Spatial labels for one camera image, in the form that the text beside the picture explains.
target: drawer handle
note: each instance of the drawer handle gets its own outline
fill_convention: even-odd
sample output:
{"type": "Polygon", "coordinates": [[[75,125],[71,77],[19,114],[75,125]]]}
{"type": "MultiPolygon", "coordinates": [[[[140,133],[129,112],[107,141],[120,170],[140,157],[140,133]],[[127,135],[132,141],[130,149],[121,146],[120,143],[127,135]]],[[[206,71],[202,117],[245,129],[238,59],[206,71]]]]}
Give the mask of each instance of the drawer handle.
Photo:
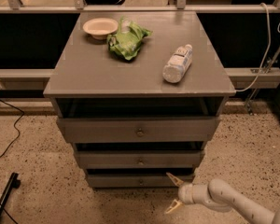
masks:
{"type": "Polygon", "coordinates": [[[138,160],[138,164],[141,165],[141,166],[144,165],[143,160],[142,160],[142,159],[139,159],[139,160],[138,160]]]}
{"type": "Polygon", "coordinates": [[[144,131],[143,131],[141,128],[139,128],[139,129],[136,131],[136,133],[137,133],[137,136],[138,136],[138,137],[143,137],[143,136],[144,136],[144,131]]]}

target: terrazzo floor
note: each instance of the terrazzo floor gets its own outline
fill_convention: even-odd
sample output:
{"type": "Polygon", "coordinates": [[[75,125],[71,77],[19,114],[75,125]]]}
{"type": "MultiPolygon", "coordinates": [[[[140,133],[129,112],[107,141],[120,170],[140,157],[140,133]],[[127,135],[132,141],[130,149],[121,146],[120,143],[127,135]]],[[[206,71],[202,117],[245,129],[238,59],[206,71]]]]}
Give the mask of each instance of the terrazzo floor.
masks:
{"type": "MultiPolygon", "coordinates": [[[[63,140],[51,107],[21,106],[20,138],[0,159],[0,196],[11,173],[19,174],[6,210],[23,224],[243,224],[234,210],[218,213],[201,205],[165,209],[177,189],[92,189],[63,140]]],[[[276,211],[280,207],[280,123],[265,103],[254,103],[255,115],[241,102],[228,102],[194,183],[222,178],[248,198],[276,211]]],[[[0,108],[0,153],[16,136],[16,112],[0,108]]],[[[0,223],[13,223],[3,213],[0,223]]]]}

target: green plastic bag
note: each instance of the green plastic bag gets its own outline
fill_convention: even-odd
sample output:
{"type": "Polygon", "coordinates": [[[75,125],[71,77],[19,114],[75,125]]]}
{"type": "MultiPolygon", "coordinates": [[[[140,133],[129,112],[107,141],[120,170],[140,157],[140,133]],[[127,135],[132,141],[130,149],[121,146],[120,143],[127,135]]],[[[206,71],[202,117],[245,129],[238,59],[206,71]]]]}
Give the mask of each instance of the green plastic bag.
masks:
{"type": "Polygon", "coordinates": [[[114,35],[108,35],[106,42],[111,52],[129,61],[138,54],[142,39],[151,34],[151,31],[134,21],[121,18],[118,31],[114,35]]]}

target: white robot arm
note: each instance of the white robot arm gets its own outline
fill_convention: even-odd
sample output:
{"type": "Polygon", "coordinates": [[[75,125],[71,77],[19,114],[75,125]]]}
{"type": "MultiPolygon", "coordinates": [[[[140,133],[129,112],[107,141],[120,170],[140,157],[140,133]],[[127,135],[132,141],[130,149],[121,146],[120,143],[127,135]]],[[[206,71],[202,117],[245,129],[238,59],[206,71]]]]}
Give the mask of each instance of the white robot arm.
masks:
{"type": "Polygon", "coordinates": [[[202,204],[218,212],[229,212],[233,208],[251,224],[280,224],[280,209],[273,213],[246,198],[221,179],[213,179],[208,185],[194,185],[169,173],[167,175],[179,187],[179,200],[173,201],[165,212],[167,214],[182,204],[202,204]]]}

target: plastic bottle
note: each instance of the plastic bottle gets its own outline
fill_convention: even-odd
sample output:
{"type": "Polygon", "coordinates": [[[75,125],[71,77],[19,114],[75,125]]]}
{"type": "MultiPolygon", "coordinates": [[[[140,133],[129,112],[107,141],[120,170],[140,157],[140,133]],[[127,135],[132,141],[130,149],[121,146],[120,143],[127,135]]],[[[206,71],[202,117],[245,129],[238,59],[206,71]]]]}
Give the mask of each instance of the plastic bottle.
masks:
{"type": "Polygon", "coordinates": [[[164,66],[162,75],[170,83],[179,82],[192,63],[192,45],[179,47],[168,63],[164,66]]]}

